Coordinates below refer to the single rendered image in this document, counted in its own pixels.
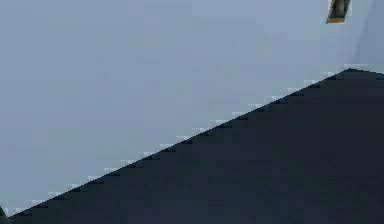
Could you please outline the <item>brown framed wall picture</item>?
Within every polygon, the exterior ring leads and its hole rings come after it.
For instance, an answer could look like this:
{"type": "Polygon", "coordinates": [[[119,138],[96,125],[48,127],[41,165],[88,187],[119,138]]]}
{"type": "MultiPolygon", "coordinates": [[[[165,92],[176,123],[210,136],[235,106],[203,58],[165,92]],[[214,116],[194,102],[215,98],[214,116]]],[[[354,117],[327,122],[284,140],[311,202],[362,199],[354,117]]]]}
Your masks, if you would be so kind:
{"type": "Polygon", "coordinates": [[[351,0],[330,0],[326,23],[343,23],[349,11],[351,0]]]}

